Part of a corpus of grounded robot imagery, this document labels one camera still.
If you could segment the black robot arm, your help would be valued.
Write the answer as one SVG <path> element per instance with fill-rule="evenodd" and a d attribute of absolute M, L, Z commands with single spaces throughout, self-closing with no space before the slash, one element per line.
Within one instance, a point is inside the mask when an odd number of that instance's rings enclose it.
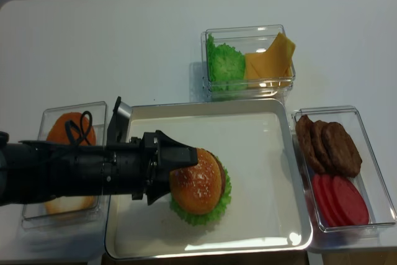
<path fill-rule="evenodd" d="M 171 171 L 197 163 L 194 147 L 160 130 L 106 146 L 9 143 L 9 135 L 2 132 L 1 205 L 125 194 L 133 200 L 146 197 L 151 205 L 170 192 Z"/>

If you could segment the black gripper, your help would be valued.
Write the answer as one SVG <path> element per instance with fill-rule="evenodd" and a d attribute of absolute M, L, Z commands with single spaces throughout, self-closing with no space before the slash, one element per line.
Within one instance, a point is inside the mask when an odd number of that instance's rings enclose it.
<path fill-rule="evenodd" d="M 133 200 L 147 198 L 153 205 L 170 193 L 169 173 L 195 166 L 197 149 L 160 130 L 133 137 L 129 143 L 105 146 L 105 194 L 129 194 Z"/>

